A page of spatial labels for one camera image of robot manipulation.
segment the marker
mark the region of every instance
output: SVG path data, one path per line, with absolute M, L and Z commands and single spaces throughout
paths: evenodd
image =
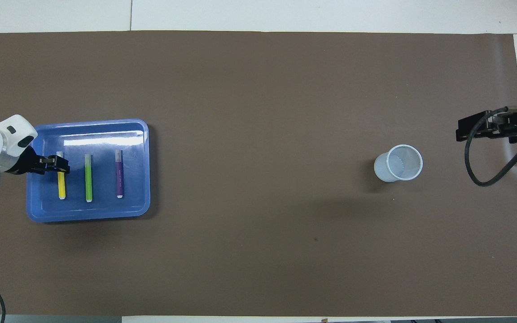
M 58 151 L 55 155 L 58 155 L 59 157 L 63 157 L 63 152 Z M 57 172 L 57 188 L 59 190 L 59 199 L 65 200 L 65 173 L 64 172 Z
M 115 167 L 117 168 L 117 198 L 123 198 L 123 158 L 119 149 L 115 151 Z
M 91 183 L 91 154 L 85 154 L 85 200 L 93 200 L 93 185 Z

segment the white table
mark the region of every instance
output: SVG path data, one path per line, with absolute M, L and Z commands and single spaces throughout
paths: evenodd
M 128 30 L 511 33 L 517 56 L 517 0 L 0 0 L 0 33 Z M 480 107 L 473 113 L 494 108 L 498 107 Z M 321 319 L 197 317 L 207 323 Z M 329 321 L 390 319 L 424 318 L 333 317 Z M 123 318 L 124 323 L 191 321 L 193 317 Z

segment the cup rim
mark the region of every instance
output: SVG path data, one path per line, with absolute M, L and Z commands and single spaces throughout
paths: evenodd
M 400 176 L 397 176 L 390 169 L 390 162 L 389 162 L 390 154 L 392 153 L 392 151 L 394 151 L 394 149 L 397 149 L 397 148 L 400 148 L 400 147 L 408 147 L 408 148 L 412 149 L 418 155 L 418 159 L 420 160 L 420 166 L 418 167 L 418 171 L 416 172 L 416 174 L 414 174 L 414 176 L 412 176 L 410 178 L 402 178 Z M 390 175 L 394 176 L 397 180 L 411 180 L 411 179 L 415 179 L 422 172 L 422 166 L 423 166 L 422 155 L 420 154 L 418 149 L 412 147 L 411 145 L 406 145 L 406 144 L 396 145 L 396 146 L 392 147 L 392 149 L 390 149 L 388 151 L 388 153 L 386 154 L 386 169 L 388 169 L 388 172 L 390 173 Z

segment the brown mat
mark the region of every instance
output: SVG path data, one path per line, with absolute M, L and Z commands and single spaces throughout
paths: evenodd
M 457 120 L 517 104 L 511 35 L 0 34 L 0 120 L 138 117 L 152 205 L 33 223 L 0 188 L 12 314 L 517 315 L 517 167 L 472 184 Z M 421 151 L 385 184 L 376 156 Z M 482 178 L 517 147 L 476 140 Z

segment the purple marker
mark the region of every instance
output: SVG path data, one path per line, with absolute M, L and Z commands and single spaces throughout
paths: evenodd
M 117 198 L 123 198 L 123 158 L 121 151 L 115 151 L 115 167 L 117 168 Z

